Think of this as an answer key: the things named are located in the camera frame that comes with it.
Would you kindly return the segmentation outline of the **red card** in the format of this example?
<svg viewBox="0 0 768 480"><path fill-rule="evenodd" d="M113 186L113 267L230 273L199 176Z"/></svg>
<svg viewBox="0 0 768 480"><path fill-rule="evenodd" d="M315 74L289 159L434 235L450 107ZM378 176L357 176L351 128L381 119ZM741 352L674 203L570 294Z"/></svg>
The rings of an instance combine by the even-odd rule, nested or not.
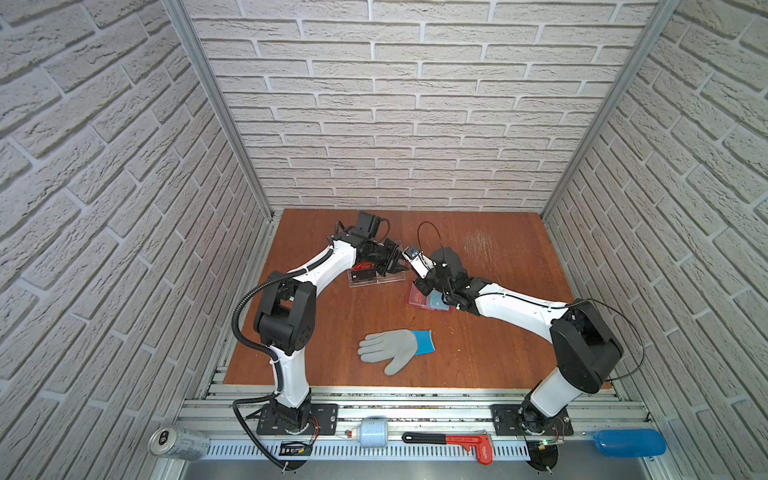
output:
<svg viewBox="0 0 768 480"><path fill-rule="evenodd" d="M374 270L375 266L371 262L360 262L352 267L353 271Z"/></svg>

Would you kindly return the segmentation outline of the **red leather card holder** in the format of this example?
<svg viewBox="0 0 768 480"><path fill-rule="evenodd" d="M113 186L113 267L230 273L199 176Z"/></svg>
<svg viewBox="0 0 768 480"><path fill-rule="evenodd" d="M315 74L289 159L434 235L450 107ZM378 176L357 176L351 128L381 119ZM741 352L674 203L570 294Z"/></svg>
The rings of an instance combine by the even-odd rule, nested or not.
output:
<svg viewBox="0 0 768 480"><path fill-rule="evenodd" d="M432 290L425 295L418 290L414 283L409 285L406 304L430 311L448 312L450 310L450 306L443 301L443 296L439 291Z"/></svg>

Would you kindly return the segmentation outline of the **clear acrylic card organizer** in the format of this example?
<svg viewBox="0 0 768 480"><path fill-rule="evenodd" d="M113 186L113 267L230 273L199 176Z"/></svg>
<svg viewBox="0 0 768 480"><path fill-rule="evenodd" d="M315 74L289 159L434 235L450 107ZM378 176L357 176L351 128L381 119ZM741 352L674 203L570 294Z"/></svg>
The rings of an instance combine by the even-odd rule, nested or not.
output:
<svg viewBox="0 0 768 480"><path fill-rule="evenodd" d="M356 260L347 271L350 287L372 286L405 279L408 267L401 241L366 241L356 249Z"/></svg>

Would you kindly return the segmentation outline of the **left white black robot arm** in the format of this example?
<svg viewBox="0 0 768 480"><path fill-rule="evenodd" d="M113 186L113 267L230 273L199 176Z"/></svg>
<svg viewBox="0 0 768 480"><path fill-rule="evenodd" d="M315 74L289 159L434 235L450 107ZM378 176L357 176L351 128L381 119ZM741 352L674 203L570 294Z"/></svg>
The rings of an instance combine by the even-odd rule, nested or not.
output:
<svg viewBox="0 0 768 480"><path fill-rule="evenodd" d="M389 221L368 212L360 212L352 226L337 223L320 253L293 270L271 273L236 304L232 333L239 344L269 356L275 389L268 406L289 431L310 423L305 347L315 329L318 295L360 262L382 277L404 270L399 245L376 238L382 224Z"/></svg>

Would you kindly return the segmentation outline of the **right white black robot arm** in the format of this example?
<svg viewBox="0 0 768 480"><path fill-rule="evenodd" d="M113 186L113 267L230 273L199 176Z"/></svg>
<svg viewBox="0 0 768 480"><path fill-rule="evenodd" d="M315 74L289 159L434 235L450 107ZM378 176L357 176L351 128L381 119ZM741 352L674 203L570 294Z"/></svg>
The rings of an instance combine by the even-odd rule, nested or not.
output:
<svg viewBox="0 0 768 480"><path fill-rule="evenodd" d="M604 320L600 307L637 328L621 311L594 298L556 302L509 290L488 279L470 276L458 254L441 246L427 255L420 246L403 257L416 273L415 286L424 295L434 291L458 311L497 319L531 332L551 344L556 367L540 381L518 407L520 428L541 435L583 394L595 394L605 383L633 376L646 356L625 374L612 376L624 356L624 347Z"/></svg>

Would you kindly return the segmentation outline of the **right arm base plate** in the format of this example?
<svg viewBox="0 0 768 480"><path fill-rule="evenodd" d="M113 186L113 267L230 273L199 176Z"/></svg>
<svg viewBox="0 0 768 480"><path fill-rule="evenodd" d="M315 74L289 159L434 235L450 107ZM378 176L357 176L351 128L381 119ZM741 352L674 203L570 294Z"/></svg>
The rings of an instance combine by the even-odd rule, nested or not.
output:
<svg viewBox="0 0 768 480"><path fill-rule="evenodd" d="M574 434L566 408L554 417L547 417L527 404L493 404L490 411L497 436L568 437Z"/></svg>

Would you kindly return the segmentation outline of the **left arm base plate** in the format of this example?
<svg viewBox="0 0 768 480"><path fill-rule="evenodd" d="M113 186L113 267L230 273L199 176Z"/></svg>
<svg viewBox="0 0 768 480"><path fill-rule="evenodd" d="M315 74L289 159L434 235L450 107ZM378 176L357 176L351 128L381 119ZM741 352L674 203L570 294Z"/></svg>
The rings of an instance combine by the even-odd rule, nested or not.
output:
<svg viewBox="0 0 768 480"><path fill-rule="evenodd" d="M334 436L338 420L338 404L304 403L289 408L270 402L260 413L258 435L310 435L319 429L320 436Z"/></svg>

